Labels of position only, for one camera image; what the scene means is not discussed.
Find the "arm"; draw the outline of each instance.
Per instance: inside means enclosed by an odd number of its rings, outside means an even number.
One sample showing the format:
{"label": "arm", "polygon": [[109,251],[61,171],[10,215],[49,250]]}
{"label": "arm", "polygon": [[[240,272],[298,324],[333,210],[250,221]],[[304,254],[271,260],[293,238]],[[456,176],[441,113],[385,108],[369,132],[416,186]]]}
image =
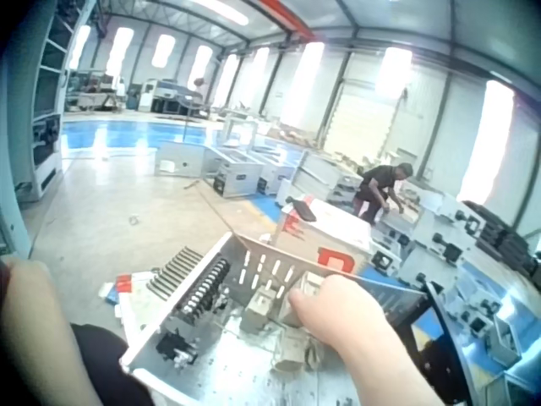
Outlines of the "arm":
{"label": "arm", "polygon": [[395,190],[393,188],[389,188],[387,193],[389,193],[391,200],[398,205],[398,211],[402,214],[404,212],[404,206],[400,202],[400,199],[398,199],[398,196],[396,196]]}
{"label": "arm", "polygon": [[378,202],[381,204],[381,207],[386,208],[388,207],[388,205],[383,196],[381,195],[380,190],[378,189],[379,185],[380,184],[378,183],[378,181],[375,180],[375,178],[372,178],[369,182],[369,189],[374,194]]}
{"label": "arm", "polygon": [[344,360],[365,406],[443,405],[368,292],[344,277],[324,280],[317,297],[289,294],[301,322]]}
{"label": "arm", "polygon": [[100,405],[45,266],[5,263],[9,283],[0,331],[21,378],[43,404]]}

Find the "ceiling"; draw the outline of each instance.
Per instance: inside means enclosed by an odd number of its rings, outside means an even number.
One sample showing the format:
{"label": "ceiling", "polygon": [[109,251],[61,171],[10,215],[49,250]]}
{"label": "ceiling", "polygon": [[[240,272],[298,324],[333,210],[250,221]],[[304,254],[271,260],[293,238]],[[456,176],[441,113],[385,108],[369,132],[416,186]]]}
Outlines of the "ceiling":
{"label": "ceiling", "polygon": [[[241,25],[202,5],[216,0],[101,0],[111,14],[166,25],[220,47],[288,31],[260,0],[221,0],[248,21]],[[534,0],[281,0],[315,28],[359,28],[461,49],[541,86],[541,7]]]}

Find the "blue floor marking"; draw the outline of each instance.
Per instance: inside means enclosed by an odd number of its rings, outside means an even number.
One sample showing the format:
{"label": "blue floor marking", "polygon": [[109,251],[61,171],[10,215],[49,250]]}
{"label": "blue floor marking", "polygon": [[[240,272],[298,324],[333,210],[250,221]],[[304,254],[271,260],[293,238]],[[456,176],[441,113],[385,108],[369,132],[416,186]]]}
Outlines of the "blue floor marking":
{"label": "blue floor marking", "polygon": [[[91,148],[97,134],[105,136],[106,146],[111,148],[135,147],[141,139],[146,140],[148,147],[155,148],[161,140],[181,140],[184,134],[184,126],[173,123],[129,121],[68,122],[64,123],[62,134],[65,135],[67,141],[65,146],[70,150]],[[217,131],[213,130],[212,135],[215,137]],[[184,141],[202,144],[206,142],[206,136],[205,128],[190,125],[186,128]],[[302,154],[301,147],[284,146],[283,143],[277,140],[264,138],[263,144],[279,149],[286,148],[288,160],[295,161]],[[278,222],[281,209],[275,204],[274,197],[255,195],[249,198],[249,201],[272,221]],[[514,365],[510,371],[514,375],[536,385],[536,387],[541,387],[541,374],[538,372],[541,364],[541,361],[539,361],[539,358],[541,358],[541,320],[527,306],[507,295],[504,288],[473,265],[466,264],[464,268],[474,277],[489,285],[496,294],[501,298],[506,298],[514,306],[515,312],[508,318],[508,321],[516,328],[522,351],[525,354],[522,362]],[[362,276],[376,282],[401,286],[397,280],[385,277],[371,267],[364,270]],[[433,310],[423,314],[415,325],[432,339],[436,339],[443,333]],[[494,375],[503,371],[503,367],[486,354],[483,340],[473,339],[470,343],[465,343],[464,350],[467,358],[484,370]]]}

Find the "concrete floor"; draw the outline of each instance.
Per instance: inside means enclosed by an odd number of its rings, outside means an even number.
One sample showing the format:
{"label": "concrete floor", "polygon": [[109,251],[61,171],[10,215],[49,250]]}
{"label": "concrete floor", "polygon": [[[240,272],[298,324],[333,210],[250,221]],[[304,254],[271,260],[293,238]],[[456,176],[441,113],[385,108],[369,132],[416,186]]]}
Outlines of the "concrete floor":
{"label": "concrete floor", "polygon": [[[224,200],[203,182],[184,189],[192,181],[155,177],[153,155],[70,163],[50,191],[31,257],[49,266],[71,322],[122,334],[112,307],[98,297],[103,283],[163,266],[185,245],[209,250],[228,226],[201,195],[236,232],[269,232],[264,215],[244,201]],[[131,216],[139,223],[130,225]]]}

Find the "perforated metal plate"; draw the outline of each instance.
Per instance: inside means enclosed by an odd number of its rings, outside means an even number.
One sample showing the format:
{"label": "perforated metal plate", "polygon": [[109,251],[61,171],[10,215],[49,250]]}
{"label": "perforated metal plate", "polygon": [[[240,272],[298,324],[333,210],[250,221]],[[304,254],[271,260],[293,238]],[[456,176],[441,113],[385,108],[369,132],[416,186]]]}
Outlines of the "perforated metal plate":
{"label": "perforated metal plate", "polygon": [[[172,315],[173,310],[217,256],[231,264],[223,284],[229,287],[232,301],[222,314],[208,313],[196,327],[187,326]],[[121,365],[146,385],[180,404],[358,404],[351,377],[331,348],[325,349],[318,371],[283,373],[273,369],[273,353],[282,329],[273,321],[286,292],[306,271],[321,276],[339,273],[258,241],[226,234],[164,304],[156,320],[130,346]],[[393,324],[407,316],[423,298],[417,291],[348,277],[377,298]],[[270,313],[273,321],[260,334],[248,334],[239,329],[241,314],[260,286],[277,291],[278,300]],[[177,328],[187,340],[199,339],[199,358],[181,371],[175,370],[171,361],[163,360],[156,352],[161,334],[166,329]]]}

